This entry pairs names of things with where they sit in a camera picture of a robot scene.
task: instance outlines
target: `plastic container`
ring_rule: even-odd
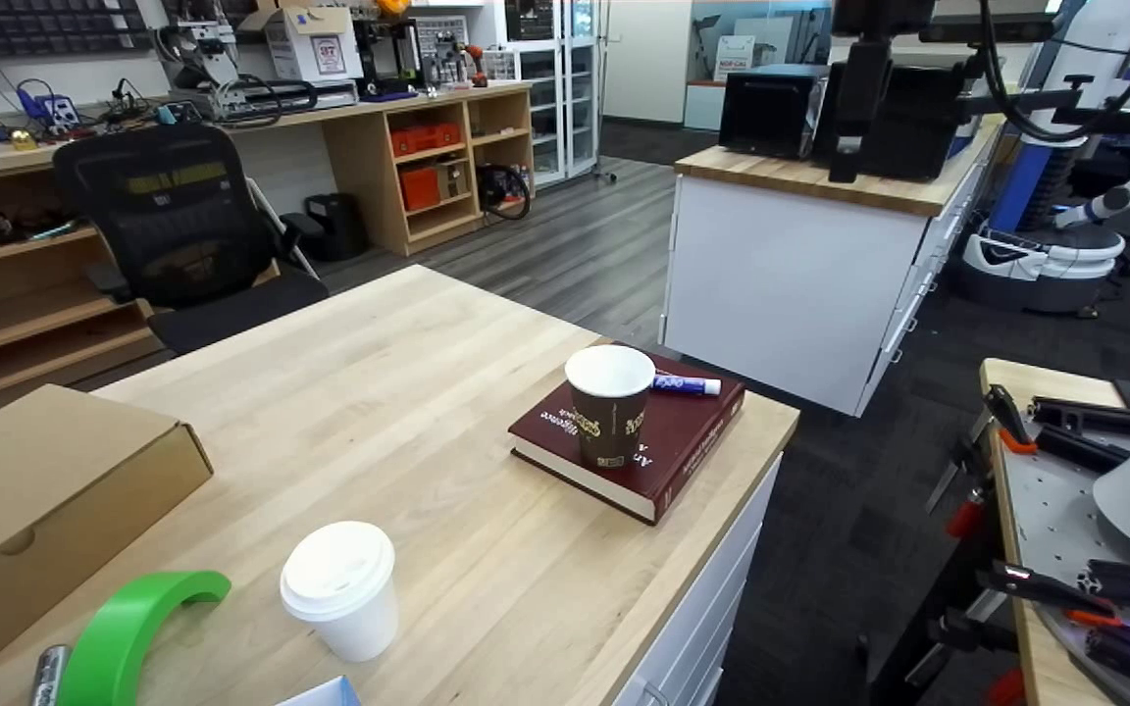
[[[441,203],[441,170],[421,164],[399,172],[405,211],[428,211]]]
[[[396,550],[383,531],[335,522],[290,550],[279,598],[335,654],[370,665],[399,633],[392,568]]]

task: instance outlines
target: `wire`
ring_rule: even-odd
[[[1105,112],[1075,129],[1042,129],[1034,127],[1006,92],[1006,78],[1000,78],[1000,59],[995,59],[995,32],[994,32],[994,6],[982,0],[982,59],[983,59],[983,83],[990,83],[990,93],[995,100],[1000,116],[1029,138],[1034,142],[1082,142],[1087,133],[1099,133],[1101,123],[1118,118],[1123,108],[1130,101],[1130,85],[1105,101]]]

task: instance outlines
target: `box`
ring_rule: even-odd
[[[399,172],[405,211],[425,211],[441,203],[441,170],[421,164]]]
[[[0,410],[0,650],[207,479],[182,421],[56,384]]]
[[[392,148],[396,157],[421,155],[421,148],[437,148],[437,133],[430,127],[396,127],[392,129]]]
[[[364,75],[349,7],[279,7],[262,38],[279,78],[339,85]]]

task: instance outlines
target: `book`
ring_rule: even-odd
[[[656,360],[656,374],[718,376],[663,352],[649,359]],[[650,390],[636,462],[616,472],[602,472],[581,459],[574,393],[570,380],[562,380],[511,424],[515,455],[656,527],[745,402],[745,390],[735,376],[718,380],[718,398],[677,398]]]

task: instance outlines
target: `office chair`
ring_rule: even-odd
[[[56,155],[56,172],[106,236],[125,295],[154,308],[149,326],[171,352],[328,295],[220,129],[74,142]]]

